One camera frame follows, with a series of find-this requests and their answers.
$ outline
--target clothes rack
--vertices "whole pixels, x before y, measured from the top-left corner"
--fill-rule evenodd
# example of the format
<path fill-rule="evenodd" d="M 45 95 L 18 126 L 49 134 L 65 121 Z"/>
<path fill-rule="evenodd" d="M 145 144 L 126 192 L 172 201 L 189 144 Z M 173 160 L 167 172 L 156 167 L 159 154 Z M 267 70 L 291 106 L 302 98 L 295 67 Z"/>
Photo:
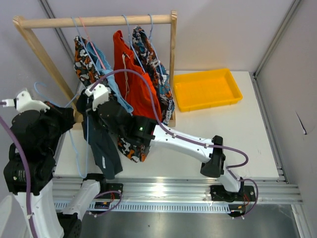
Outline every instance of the clothes rack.
<path fill-rule="evenodd" d="M 151 18 L 149 15 L 127 16 L 127 19 L 129 24 L 132 25 L 151 24 Z M 82 17 L 82 20 L 85 26 L 126 25 L 126 21 L 123 16 Z M 152 21 L 153 24 L 170 24 L 169 84 L 173 90 L 177 12 L 171 11 L 171 13 L 167 15 L 152 15 Z M 83 26 L 79 18 L 75 18 L 75 22 L 77 26 Z M 42 65 L 54 79 L 56 84 L 60 87 L 66 98 L 71 100 L 74 97 L 74 93 L 67 85 L 63 76 L 58 71 L 57 67 L 32 29 L 75 27 L 72 18 L 25 19 L 23 16 L 14 16 L 13 24 L 28 43 L 35 55 L 38 57 Z M 82 120 L 82 117 L 78 112 L 75 112 L 75 119 L 76 122 L 80 122 Z M 176 117 L 174 112 L 171 120 L 169 121 L 169 126 L 173 127 L 175 125 Z"/>

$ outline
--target gray floor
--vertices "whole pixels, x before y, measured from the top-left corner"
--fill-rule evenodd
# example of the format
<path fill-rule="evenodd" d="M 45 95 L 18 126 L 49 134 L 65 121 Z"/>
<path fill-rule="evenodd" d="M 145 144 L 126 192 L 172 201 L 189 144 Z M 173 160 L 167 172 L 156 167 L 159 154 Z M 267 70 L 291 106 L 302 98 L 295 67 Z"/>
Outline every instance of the gray floor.
<path fill-rule="evenodd" d="M 299 238 L 289 205 L 258 205 L 245 220 L 228 215 L 110 212 L 83 219 L 81 238 Z"/>

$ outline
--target white wall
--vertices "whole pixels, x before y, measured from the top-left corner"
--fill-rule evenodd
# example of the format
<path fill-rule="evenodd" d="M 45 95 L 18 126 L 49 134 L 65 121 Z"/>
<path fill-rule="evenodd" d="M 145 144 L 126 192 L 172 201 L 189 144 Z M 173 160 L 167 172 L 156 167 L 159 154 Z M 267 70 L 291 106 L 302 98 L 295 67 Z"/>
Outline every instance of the white wall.
<path fill-rule="evenodd" d="M 303 1 L 259 76 L 287 177 L 299 185 L 313 237 L 317 237 L 316 12 L 316 0 Z"/>
<path fill-rule="evenodd" d="M 254 71 L 292 0 L 50 0 L 56 17 L 169 14 L 177 10 L 175 69 L 228 67 Z M 90 27 L 92 40 L 113 66 L 112 36 L 118 29 Z M 75 29 L 65 28 L 73 48 Z M 153 41 L 165 67 L 169 64 L 169 26 L 155 25 Z"/>
<path fill-rule="evenodd" d="M 67 102 L 54 81 L 18 33 L 12 23 L 14 15 L 23 15 L 27 18 L 44 18 L 42 9 L 37 0 L 11 0 L 1 3 L 0 8 L 0 99 L 14 98 L 23 88 L 32 89 L 36 81 L 47 84 L 48 89 L 42 92 L 52 100 L 62 105 Z M 78 79 L 72 64 L 66 57 L 55 33 L 52 29 L 40 29 L 35 32 L 44 47 L 48 50 L 56 66 L 72 89 L 76 88 Z M 0 108 L 0 115 L 11 125 L 12 118 L 17 114 L 13 108 Z M 10 137 L 0 126 L 0 201 L 8 195 L 3 177 L 3 169 L 8 162 L 8 150 L 12 143 Z M 18 237 L 24 218 L 17 202 L 13 204 L 13 213 L 10 216 L 4 238 Z"/>

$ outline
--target light blue shirt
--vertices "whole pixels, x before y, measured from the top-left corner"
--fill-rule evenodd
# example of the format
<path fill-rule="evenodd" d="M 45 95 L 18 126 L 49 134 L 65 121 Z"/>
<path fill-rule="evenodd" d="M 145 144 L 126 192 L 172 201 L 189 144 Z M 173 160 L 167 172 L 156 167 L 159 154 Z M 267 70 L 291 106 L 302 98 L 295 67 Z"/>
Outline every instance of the light blue shirt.
<path fill-rule="evenodd" d="M 94 60 L 94 62 L 96 64 L 96 67 L 97 67 L 96 70 L 98 70 L 98 72 L 101 75 L 105 75 L 107 73 L 112 72 L 113 70 L 112 70 L 110 64 L 108 63 L 108 61 L 106 60 L 104 53 L 101 50 L 99 50 L 95 44 L 94 44 L 94 47 L 95 47 L 101 61 L 103 62 L 104 66 L 106 67 L 106 69 L 103 69 L 93 47 L 91 46 L 91 44 L 89 42 L 87 42 L 86 48 L 87 48 L 88 53 L 91 55 L 92 59 Z M 115 96 L 117 97 L 118 102 L 125 108 L 125 110 L 128 113 L 132 113 L 133 107 L 130 104 L 128 104 L 127 101 L 124 100 L 124 98 L 122 97 L 120 90 L 119 90 L 119 87 L 118 87 L 117 83 L 115 82 L 114 75 L 108 76 L 107 80 L 108 80 L 108 85 L 112 89 L 112 91 L 115 93 Z"/>

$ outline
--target orange plastic container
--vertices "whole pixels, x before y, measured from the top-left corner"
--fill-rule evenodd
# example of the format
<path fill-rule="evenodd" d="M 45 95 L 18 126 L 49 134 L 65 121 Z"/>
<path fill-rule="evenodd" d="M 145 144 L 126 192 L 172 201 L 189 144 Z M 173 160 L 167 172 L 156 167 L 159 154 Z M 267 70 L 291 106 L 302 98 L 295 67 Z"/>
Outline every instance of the orange plastic container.
<path fill-rule="evenodd" d="M 174 95 L 181 112 L 235 104 L 242 99 L 227 68 L 176 75 Z"/>

